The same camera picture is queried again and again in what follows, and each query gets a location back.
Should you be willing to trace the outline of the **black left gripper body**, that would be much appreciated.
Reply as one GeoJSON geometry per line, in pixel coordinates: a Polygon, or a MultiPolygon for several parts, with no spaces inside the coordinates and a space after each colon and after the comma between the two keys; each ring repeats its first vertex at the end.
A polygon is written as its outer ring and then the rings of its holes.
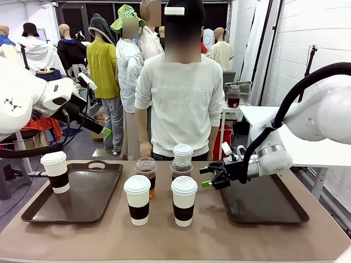
{"type": "Polygon", "coordinates": [[[71,121],[76,121],[82,127],[96,133],[101,134],[104,126],[96,121],[93,117],[85,113],[87,109],[87,101],[76,94],[72,94],[68,102],[64,103],[63,108],[70,116],[71,121]]]}

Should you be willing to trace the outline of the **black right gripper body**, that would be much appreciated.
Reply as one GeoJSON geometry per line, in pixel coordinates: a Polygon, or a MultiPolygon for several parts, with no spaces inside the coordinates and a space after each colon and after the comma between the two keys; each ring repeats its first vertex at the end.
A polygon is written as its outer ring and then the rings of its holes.
{"type": "Polygon", "coordinates": [[[242,161],[230,161],[229,158],[223,159],[223,167],[224,167],[224,177],[231,181],[239,181],[240,183],[244,183],[244,176],[242,174],[242,161]]]}

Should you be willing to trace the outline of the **person's right hand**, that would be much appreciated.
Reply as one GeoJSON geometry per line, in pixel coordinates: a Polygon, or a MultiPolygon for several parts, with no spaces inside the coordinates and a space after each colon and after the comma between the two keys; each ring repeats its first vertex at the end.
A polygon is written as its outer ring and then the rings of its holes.
{"type": "Polygon", "coordinates": [[[140,142],[140,156],[141,157],[152,157],[152,144],[148,141],[140,142]]]}

